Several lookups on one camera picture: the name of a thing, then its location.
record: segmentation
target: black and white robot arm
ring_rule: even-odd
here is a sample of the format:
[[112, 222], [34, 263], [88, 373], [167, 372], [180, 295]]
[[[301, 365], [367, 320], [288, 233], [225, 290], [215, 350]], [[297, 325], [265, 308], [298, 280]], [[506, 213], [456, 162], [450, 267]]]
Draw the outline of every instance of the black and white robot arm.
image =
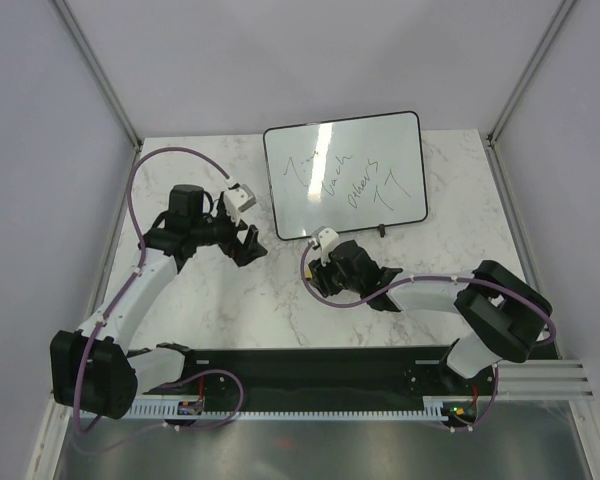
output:
[[450, 312], [467, 321], [473, 331], [454, 342], [440, 363], [450, 391], [503, 359], [526, 361], [552, 312], [544, 297], [494, 261], [456, 274], [419, 274], [380, 268], [354, 240], [340, 243], [330, 228], [316, 231], [310, 244], [320, 258], [309, 263], [309, 283], [324, 298], [350, 290], [373, 297], [366, 303], [375, 310]]
[[[205, 197], [209, 195], [201, 187], [176, 185], [168, 210], [143, 235], [142, 266], [138, 266], [141, 249], [123, 277], [133, 279], [130, 285], [125, 285], [126, 280], [114, 288], [75, 332], [56, 334], [51, 342], [51, 370], [58, 403], [71, 406], [78, 392], [82, 410], [117, 419], [137, 394], [181, 377], [185, 357], [177, 349], [155, 348], [129, 355], [131, 340], [151, 305], [200, 246], [218, 245], [239, 267], [267, 253], [258, 243], [257, 228], [241, 218], [255, 204], [248, 187], [234, 185], [222, 192], [215, 216], [211, 211], [203, 213]], [[238, 238], [242, 231], [246, 231], [244, 241]], [[83, 381], [77, 382], [87, 342], [96, 329]]]

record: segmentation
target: gray wall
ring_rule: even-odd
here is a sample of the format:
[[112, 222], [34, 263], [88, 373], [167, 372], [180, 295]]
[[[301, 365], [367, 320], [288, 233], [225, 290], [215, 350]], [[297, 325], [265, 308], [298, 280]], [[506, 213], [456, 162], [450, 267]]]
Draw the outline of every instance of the gray wall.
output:
[[489, 130], [560, 0], [69, 0], [141, 136], [402, 109]]
[[560, 344], [600, 400], [600, 0], [576, 7], [500, 147]]
[[24, 475], [49, 342], [84, 318], [130, 143], [45, 0], [0, 0], [0, 479]]

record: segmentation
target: marble tabletop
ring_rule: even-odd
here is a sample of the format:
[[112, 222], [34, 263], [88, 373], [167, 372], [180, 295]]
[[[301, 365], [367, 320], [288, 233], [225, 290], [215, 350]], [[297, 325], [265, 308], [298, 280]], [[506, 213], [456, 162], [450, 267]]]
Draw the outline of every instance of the marble tabletop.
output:
[[[422, 144], [430, 213], [419, 224], [341, 235], [355, 238], [381, 266], [416, 272], [471, 269], [483, 259], [502, 263], [522, 278], [480, 137], [475, 130], [424, 131]], [[143, 153], [164, 146], [198, 150], [220, 163], [257, 197], [245, 214], [269, 251], [238, 268], [218, 247], [203, 247], [168, 285], [139, 327], [132, 348], [176, 342], [191, 348], [298, 348], [448, 344], [469, 332], [457, 315], [416, 311], [375, 312], [367, 306], [335, 309], [304, 290], [298, 276], [306, 240], [281, 241], [275, 234], [260, 135], [150, 138]], [[149, 160], [136, 175], [133, 198], [141, 227], [167, 208], [176, 184], [200, 185], [216, 197], [226, 188], [204, 162], [183, 153]], [[109, 288], [127, 271], [137, 247], [127, 214]], [[334, 301], [357, 297], [343, 292]]]

